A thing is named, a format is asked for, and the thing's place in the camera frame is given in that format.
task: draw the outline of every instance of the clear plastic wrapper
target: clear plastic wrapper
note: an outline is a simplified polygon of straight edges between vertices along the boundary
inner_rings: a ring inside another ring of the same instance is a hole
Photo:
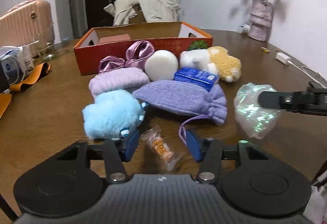
[[[142,134],[142,140],[156,152],[168,171],[172,171],[176,163],[182,157],[182,153],[175,153],[162,139],[161,129],[157,125],[154,128],[148,130]]]
[[[248,137],[263,139],[275,126],[280,110],[262,108],[258,96],[263,91],[276,91],[270,85],[248,83],[234,98],[235,119]]]

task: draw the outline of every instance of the ruffled ceramic vase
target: ruffled ceramic vase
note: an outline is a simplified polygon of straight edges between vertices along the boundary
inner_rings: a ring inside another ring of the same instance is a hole
[[[264,0],[252,0],[250,21],[252,25],[248,36],[265,42],[267,38],[267,28],[271,26],[272,3]]]

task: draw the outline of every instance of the snack packet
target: snack packet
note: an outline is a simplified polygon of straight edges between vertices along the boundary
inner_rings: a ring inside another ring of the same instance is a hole
[[[158,125],[141,135],[142,140],[156,152],[164,162],[166,169],[172,171],[182,154],[175,153],[162,139]]]

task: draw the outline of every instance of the light blue plush toy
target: light blue plush toy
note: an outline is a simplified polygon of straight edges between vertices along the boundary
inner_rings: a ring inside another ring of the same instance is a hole
[[[83,109],[84,130],[89,139],[124,137],[143,121],[146,102],[140,104],[126,90],[102,93]]]

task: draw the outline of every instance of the orange strap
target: orange strap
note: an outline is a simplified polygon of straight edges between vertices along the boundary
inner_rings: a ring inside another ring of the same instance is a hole
[[[9,87],[10,91],[23,92],[27,90],[31,85],[35,84],[38,80],[46,76],[51,69],[51,65],[47,63],[42,63],[34,68],[32,73],[23,81],[18,84],[13,84]],[[11,94],[1,94],[0,93],[0,118],[7,109],[9,103],[11,102]]]

